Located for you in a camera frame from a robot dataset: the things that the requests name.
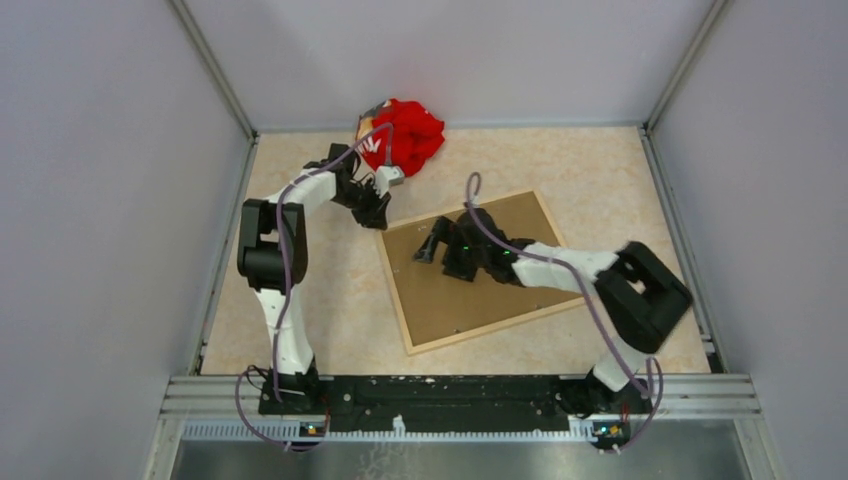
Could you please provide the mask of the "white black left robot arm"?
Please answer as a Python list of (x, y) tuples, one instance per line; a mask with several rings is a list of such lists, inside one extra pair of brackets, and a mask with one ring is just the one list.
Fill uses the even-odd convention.
[(271, 342), (268, 394), (297, 413), (314, 410), (321, 397), (301, 301), (309, 266), (306, 221), (319, 207), (335, 203), (347, 208), (360, 226), (384, 230), (390, 188), (405, 179), (391, 162), (359, 179), (360, 162), (354, 148), (334, 143), (325, 159), (307, 163), (278, 193), (242, 205), (237, 269), (266, 318)]

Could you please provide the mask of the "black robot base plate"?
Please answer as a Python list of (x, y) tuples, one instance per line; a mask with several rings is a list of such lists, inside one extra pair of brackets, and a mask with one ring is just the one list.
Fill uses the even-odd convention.
[(626, 386), (619, 392), (586, 376), (574, 375), (337, 375), (289, 378), (262, 387), (258, 411), (266, 415), (341, 415), (355, 407), (529, 407), (544, 413), (647, 414), (651, 401)]

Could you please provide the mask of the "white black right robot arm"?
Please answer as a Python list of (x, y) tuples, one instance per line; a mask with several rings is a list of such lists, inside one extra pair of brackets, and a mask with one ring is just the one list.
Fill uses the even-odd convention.
[(471, 282), (484, 270), (500, 284), (553, 288), (580, 295), (607, 346), (586, 376), (565, 388), (562, 408), (588, 417), (612, 412), (626, 397), (654, 396), (653, 384), (635, 377), (658, 372), (655, 360), (694, 303), (690, 289), (644, 243), (617, 251), (585, 251), (532, 238), (509, 238), (483, 208), (457, 219), (439, 217), (413, 254), (430, 264), (445, 245), (443, 273)]

